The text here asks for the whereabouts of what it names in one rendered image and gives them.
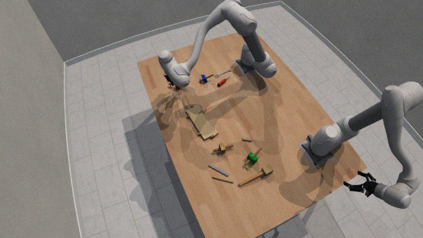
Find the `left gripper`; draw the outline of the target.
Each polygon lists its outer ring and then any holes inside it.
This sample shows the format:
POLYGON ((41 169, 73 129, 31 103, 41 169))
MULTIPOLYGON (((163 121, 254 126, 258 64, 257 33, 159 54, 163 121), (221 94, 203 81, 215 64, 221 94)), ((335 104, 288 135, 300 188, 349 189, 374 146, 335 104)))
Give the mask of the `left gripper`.
POLYGON ((343 185, 350 187, 350 191, 364 193, 365 190, 368 190, 370 193, 374 194, 375 187, 378 185, 378 183, 376 182, 376 179, 373 178, 373 176, 370 173, 363 173, 361 171, 358 171, 358 175, 365 177, 367 181, 361 185, 351 185, 347 182, 343 182, 343 185), (371 181, 369 181, 369 178, 371 179, 371 181))

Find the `wooden mallet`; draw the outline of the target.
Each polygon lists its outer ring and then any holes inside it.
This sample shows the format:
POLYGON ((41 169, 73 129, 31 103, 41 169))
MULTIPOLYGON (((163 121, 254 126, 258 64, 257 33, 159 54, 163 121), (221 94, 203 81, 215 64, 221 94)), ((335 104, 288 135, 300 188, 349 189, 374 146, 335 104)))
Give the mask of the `wooden mallet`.
POLYGON ((270 165, 270 164, 268 164, 268 165, 266 165, 266 166, 262 167, 262 169, 261 169, 261 172, 260 172, 260 173, 257 173, 256 175, 254 175, 254 176, 252 176, 252 177, 250 177, 250 178, 248 178, 248 179, 246 179, 246 180, 244 180, 244 181, 240 182, 240 183, 239 183, 239 186, 242 186, 242 185, 244 185, 244 184, 248 183, 249 181, 251 181, 251 180, 253 180, 253 179, 255 179, 255 178, 257 178, 257 177, 261 176, 262 174, 264 174, 265 176, 267 176, 268 174, 271 174, 271 173, 273 173, 273 168, 271 167, 271 165, 270 165))

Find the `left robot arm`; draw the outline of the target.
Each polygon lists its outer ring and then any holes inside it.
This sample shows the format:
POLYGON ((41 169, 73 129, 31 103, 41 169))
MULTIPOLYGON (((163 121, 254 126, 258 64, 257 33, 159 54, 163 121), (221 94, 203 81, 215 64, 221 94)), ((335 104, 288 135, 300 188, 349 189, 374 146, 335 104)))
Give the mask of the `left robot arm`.
POLYGON ((411 203, 410 195, 420 185, 420 176, 413 172, 412 163, 401 145, 404 115, 423 100, 423 88, 417 82, 405 82, 398 86, 387 86, 382 93, 382 101, 356 116, 347 116, 332 125, 323 126, 314 137, 308 135, 309 142, 303 147, 314 164, 331 156, 339 144, 357 136, 361 129, 381 119, 384 121, 391 152, 403 166, 397 183, 387 186, 382 183, 375 187, 375 197, 387 204, 406 209, 411 203), (382 106, 381 106, 382 103, 382 106))

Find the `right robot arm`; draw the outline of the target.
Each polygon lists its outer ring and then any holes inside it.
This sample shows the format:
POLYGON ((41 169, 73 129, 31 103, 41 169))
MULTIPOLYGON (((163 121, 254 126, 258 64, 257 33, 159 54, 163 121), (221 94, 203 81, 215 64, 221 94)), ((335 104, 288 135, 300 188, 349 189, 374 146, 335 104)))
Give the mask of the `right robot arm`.
POLYGON ((164 50, 158 55, 162 69, 176 86, 185 88, 189 85, 191 69, 198 61, 207 32, 225 20, 231 23, 232 27, 238 34, 242 35, 245 41, 241 59, 237 59, 237 63, 244 73, 256 70, 265 78, 272 78, 276 74, 277 67, 269 54, 263 50, 256 34, 257 21, 255 17, 241 6, 240 0, 225 0, 200 26, 188 61, 178 64, 168 50, 164 50))

